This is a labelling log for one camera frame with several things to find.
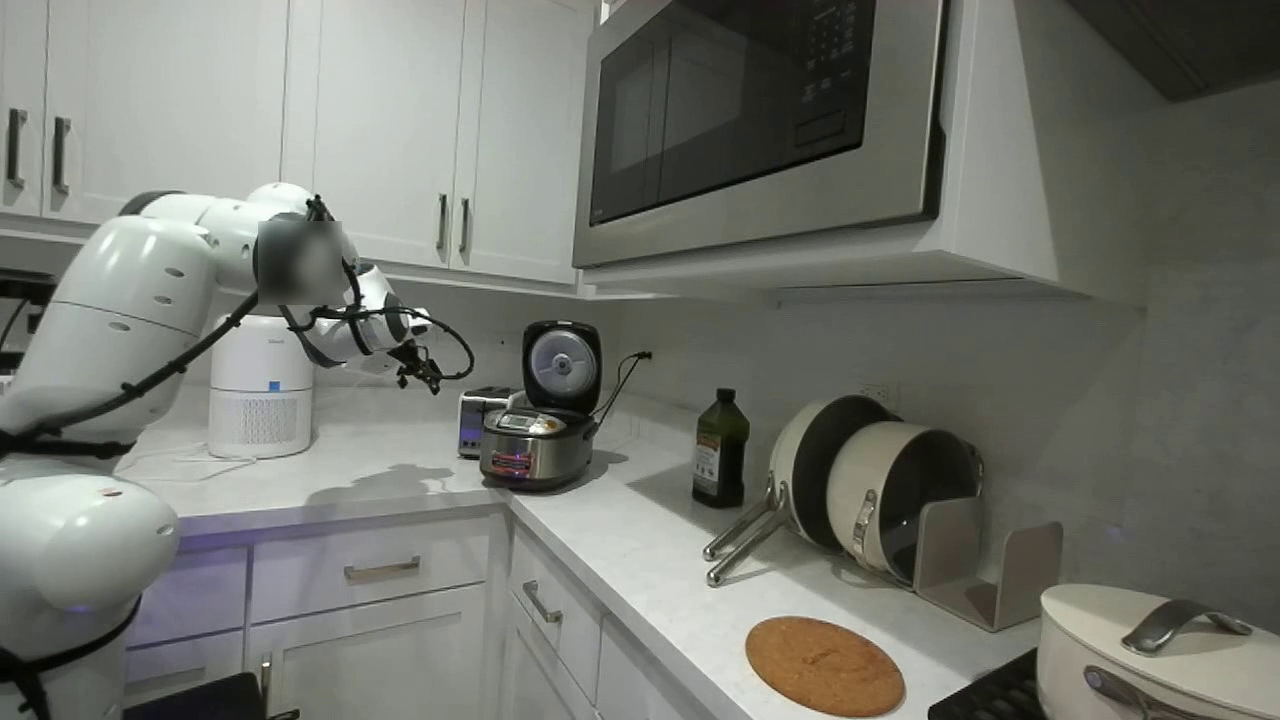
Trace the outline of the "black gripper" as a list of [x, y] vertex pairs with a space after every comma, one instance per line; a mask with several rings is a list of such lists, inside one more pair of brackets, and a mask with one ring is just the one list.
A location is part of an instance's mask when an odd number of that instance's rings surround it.
[[424, 313], [404, 313], [404, 333], [399, 333], [399, 344], [392, 348], [399, 387], [419, 379], [427, 392], [439, 392], [446, 370], [424, 344], [427, 333], [434, 333], [434, 320]]

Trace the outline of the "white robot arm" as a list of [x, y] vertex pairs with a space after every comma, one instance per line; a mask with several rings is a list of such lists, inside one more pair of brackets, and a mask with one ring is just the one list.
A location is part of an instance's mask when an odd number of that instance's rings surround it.
[[178, 554], [178, 510], [115, 461], [235, 327], [216, 294], [278, 303], [319, 367], [446, 379], [438, 320], [396, 299], [317, 193], [130, 200], [74, 254], [0, 392], [0, 720], [121, 720], [124, 632]]

